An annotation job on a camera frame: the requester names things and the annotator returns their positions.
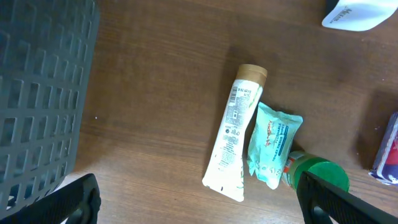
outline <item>green can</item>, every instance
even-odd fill
[[[289,154],[282,181],[296,190],[301,173],[304,171],[309,171],[346,192],[349,190],[349,178],[341,166],[303,151]]]

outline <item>brown cap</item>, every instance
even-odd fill
[[[257,65],[244,64],[239,66],[238,74],[236,79],[249,80],[258,83],[264,87],[267,80],[268,71]]]

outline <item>wooden table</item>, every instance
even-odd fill
[[[321,26],[324,1],[99,6],[75,173],[65,181],[96,175],[99,223],[303,222],[295,192],[270,190],[247,166],[242,203],[201,183],[237,67],[248,62],[269,71],[262,102],[303,116],[295,147],[341,164],[352,194],[398,216],[398,189],[368,176],[398,111],[398,14],[346,32]]]

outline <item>gray plastic basket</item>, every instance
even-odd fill
[[[0,0],[0,219],[73,170],[99,20],[93,0]]]

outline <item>red and purple packaging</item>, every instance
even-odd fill
[[[398,113],[390,118],[369,175],[383,184],[398,186]]]

